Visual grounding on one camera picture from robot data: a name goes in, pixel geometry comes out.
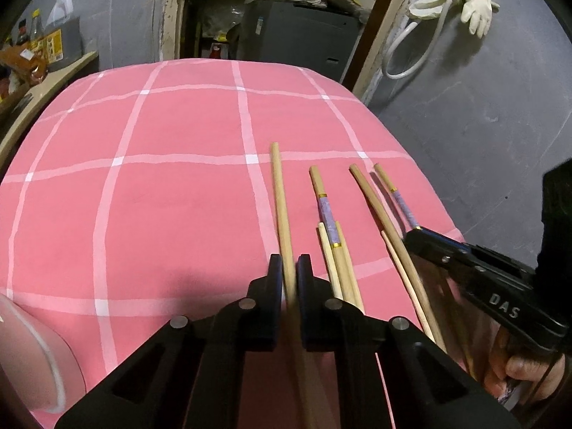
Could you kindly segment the person's right hand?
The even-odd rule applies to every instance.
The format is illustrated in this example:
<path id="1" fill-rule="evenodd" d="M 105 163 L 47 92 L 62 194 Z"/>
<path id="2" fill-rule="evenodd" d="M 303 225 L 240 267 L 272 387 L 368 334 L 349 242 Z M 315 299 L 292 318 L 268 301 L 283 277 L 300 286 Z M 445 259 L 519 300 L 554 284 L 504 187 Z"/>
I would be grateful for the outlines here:
<path id="1" fill-rule="evenodd" d="M 508 379 L 532 383 L 532 391 L 521 398 L 522 403 L 542 401 L 552 396 L 560 386 L 565 375 L 566 358 L 558 361 L 526 358 L 516 351 L 509 351 L 510 333 L 501 327 L 490 349 L 489 367 L 486 370 L 483 387 L 498 398 L 505 394 Z"/>

